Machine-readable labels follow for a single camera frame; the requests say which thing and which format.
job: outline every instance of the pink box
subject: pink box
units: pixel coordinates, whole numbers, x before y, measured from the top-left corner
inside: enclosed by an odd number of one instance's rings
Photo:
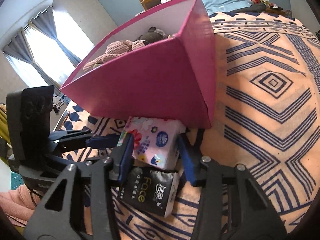
[[[174,38],[158,41],[84,73],[83,66],[114,41],[154,26]],[[202,0],[172,0],[109,33],[77,66],[61,91],[92,115],[180,120],[210,128],[215,102],[214,33]]]

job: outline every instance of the blue bedsheet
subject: blue bedsheet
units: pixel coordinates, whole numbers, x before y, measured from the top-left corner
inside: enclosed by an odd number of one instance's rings
[[[253,5],[251,0],[202,0],[208,15],[216,12],[230,12]]]

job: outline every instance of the brown stuffed bear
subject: brown stuffed bear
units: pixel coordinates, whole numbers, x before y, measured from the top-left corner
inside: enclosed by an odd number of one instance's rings
[[[150,27],[148,32],[139,36],[136,41],[147,41],[149,43],[154,43],[167,38],[168,36],[164,33],[164,31],[157,29],[156,27]]]

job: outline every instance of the pink towel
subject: pink towel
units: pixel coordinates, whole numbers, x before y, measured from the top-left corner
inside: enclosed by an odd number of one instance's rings
[[[40,198],[33,194],[33,199],[39,203]],[[16,190],[0,192],[0,208],[8,216],[12,224],[23,227],[36,209],[31,200],[30,190],[25,185]]]

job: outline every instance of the white sheer curtain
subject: white sheer curtain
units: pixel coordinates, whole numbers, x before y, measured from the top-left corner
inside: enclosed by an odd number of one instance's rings
[[[22,60],[18,60],[7,54],[5,54],[5,56],[15,72],[18,73],[18,75],[22,78],[22,80],[28,87],[32,88],[47,86],[47,83],[43,80],[38,71],[36,71],[36,69],[31,64],[26,63]]]
[[[84,59],[94,45],[66,12],[53,11],[59,41],[73,54]]]
[[[65,12],[55,12],[54,19],[59,40],[75,55],[84,59],[94,45]],[[28,43],[40,67],[62,85],[75,69],[56,41],[31,28],[25,30]],[[25,62],[6,55],[14,70],[29,87],[47,85],[35,68]]]

